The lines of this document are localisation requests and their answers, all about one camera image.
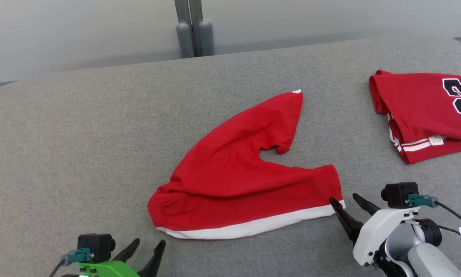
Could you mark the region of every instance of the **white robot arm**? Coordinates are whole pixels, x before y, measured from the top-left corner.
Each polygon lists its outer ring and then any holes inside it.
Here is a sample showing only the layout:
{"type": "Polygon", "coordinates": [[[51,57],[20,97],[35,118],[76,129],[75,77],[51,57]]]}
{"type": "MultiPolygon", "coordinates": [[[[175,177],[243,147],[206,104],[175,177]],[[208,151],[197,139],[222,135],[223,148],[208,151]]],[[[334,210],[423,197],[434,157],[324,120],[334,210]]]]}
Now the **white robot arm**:
{"type": "Polygon", "coordinates": [[[380,209],[354,193],[354,200],[371,214],[356,221],[334,198],[330,199],[341,225],[353,242],[359,265],[379,267],[388,277],[461,277],[461,272],[438,250],[442,233],[430,219],[412,220],[420,206],[437,207],[437,198],[421,196],[414,182],[388,184],[381,193],[388,209],[380,209]]]}

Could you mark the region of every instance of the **folded red jersey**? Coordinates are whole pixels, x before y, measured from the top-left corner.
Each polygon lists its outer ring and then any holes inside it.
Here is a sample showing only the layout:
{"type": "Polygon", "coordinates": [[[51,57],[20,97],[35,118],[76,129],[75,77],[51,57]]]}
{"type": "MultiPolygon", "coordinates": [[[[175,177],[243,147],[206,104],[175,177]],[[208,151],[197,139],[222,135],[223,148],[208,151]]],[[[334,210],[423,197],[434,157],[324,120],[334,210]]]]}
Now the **folded red jersey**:
{"type": "Polygon", "coordinates": [[[260,159],[260,150],[290,150],[302,101],[300,91],[283,93],[204,136],[150,198],[155,228],[182,239],[234,239],[332,215],[330,197],[345,205],[334,166],[260,159]]]}
{"type": "Polygon", "coordinates": [[[369,86],[374,108],[387,114],[390,138],[406,163],[461,152],[461,76],[378,70],[369,86]]]}

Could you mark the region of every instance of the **black cable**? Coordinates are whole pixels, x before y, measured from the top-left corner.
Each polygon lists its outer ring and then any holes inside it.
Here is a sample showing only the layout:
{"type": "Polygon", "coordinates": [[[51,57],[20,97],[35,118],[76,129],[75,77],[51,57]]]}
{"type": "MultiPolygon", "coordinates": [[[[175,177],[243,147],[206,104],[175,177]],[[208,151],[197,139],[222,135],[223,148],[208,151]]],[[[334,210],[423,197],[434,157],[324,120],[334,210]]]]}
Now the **black cable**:
{"type": "Polygon", "coordinates": [[[58,269],[60,269],[60,266],[63,265],[63,263],[65,263],[65,259],[60,260],[58,265],[53,269],[53,272],[51,272],[51,274],[49,274],[49,277],[53,277],[54,274],[56,274],[56,271],[58,271],[58,269]]]}
{"type": "Polygon", "coordinates": [[[451,228],[447,228],[445,226],[433,225],[433,224],[429,224],[429,223],[426,223],[426,222],[420,222],[420,221],[417,221],[417,222],[420,225],[425,225],[425,226],[430,226],[430,227],[437,227],[437,228],[440,228],[440,229],[443,229],[443,230],[450,231],[450,232],[453,232],[453,233],[457,233],[458,235],[461,235],[461,233],[459,233],[459,231],[451,229],[451,228]]]}
{"type": "Polygon", "coordinates": [[[451,214],[457,216],[458,219],[461,219],[461,215],[458,214],[457,212],[454,212],[453,209],[451,209],[450,207],[447,207],[446,205],[442,204],[439,201],[434,201],[434,203],[441,206],[441,207],[443,207],[444,209],[448,210],[451,214]]]}

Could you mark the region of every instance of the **gray upholstery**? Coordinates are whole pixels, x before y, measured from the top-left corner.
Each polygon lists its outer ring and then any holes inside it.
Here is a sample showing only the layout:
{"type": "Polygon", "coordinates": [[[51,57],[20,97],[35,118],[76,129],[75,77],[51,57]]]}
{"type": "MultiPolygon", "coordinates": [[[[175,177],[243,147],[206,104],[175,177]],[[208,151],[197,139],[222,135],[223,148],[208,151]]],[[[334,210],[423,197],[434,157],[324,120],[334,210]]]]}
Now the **gray upholstery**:
{"type": "MultiPolygon", "coordinates": [[[[385,184],[416,181],[461,213],[461,153],[405,165],[375,114],[376,70],[461,74],[461,44],[436,37],[375,38],[289,49],[78,70],[0,88],[0,277],[51,272],[77,235],[111,233],[117,253],[141,239],[128,262],[141,269],[167,240],[159,276],[382,276],[359,266],[334,216],[253,237],[179,240],[155,231],[146,202],[206,133],[278,93],[302,89],[290,152],[262,157],[315,168],[333,164],[347,210],[368,215],[357,192],[385,207],[385,184]]],[[[442,208],[422,208],[449,227],[442,208]]],[[[440,249],[461,270],[461,238],[440,249]]],[[[62,268],[58,276],[75,273],[62,268]]]]}

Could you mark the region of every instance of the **white hem stripe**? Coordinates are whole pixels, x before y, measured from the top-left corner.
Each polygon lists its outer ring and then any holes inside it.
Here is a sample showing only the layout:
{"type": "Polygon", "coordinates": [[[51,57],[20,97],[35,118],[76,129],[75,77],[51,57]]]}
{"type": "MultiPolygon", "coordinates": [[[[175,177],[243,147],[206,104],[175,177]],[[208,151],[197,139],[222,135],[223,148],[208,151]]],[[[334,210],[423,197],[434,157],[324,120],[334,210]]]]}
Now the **white hem stripe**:
{"type": "MultiPolygon", "coordinates": [[[[394,119],[394,117],[388,113],[387,114],[387,120],[394,119]]],[[[402,150],[404,152],[413,152],[413,151],[418,151],[421,149],[425,149],[427,147],[431,147],[432,144],[430,144],[430,141],[428,138],[423,138],[422,140],[417,140],[416,142],[407,142],[405,144],[399,143],[399,139],[394,136],[393,130],[389,127],[389,139],[394,143],[394,147],[401,152],[402,150]]]]}
{"type": "MultiPolygon", "coordinates": [[[[339,201],[343,208],[346,207],[345,201],[339,201]]],[[[229,240],[242,237],[249,237],[278,229],[287,225],[291,225],[307,219],[316,219],[318,217],[330,216],[335,213],[331,205],[313,207],[309,209],[296,210],[295,212],[287,212],[264,219],[256,219],[245,223],[229,225],[220,228],[201,229],[191,231],[173,231],[164,227],[156,227],[157,230],[167,233],[172,237],[179,239],[195,239],[195,240],[229,240]]]]}

